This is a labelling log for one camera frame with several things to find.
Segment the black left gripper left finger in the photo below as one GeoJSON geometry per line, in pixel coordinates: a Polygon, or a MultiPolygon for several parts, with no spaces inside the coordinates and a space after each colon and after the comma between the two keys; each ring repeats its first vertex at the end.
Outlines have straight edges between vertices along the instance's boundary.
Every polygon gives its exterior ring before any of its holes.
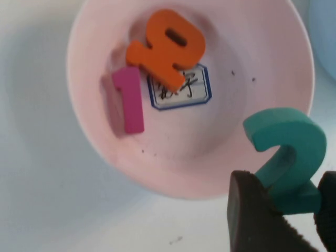
{"type": "Polygon", "coordinates": [[[230,176],[227,222],[231,251],[315,251],[284,218],[319,213],[323,183],[308,182],[279,198],[269,191],[277,172],[234,171],[230,176]]]}

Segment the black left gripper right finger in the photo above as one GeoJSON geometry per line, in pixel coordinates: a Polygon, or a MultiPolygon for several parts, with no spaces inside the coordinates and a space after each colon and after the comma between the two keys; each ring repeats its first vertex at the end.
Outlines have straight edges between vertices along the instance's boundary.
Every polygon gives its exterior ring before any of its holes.
{"type": "Polygon", "coordinates": [[[327,251],[335,251],[335,171],[324,173],[319,182],[321,207],[314,214],[317,233],[327,251]]]}

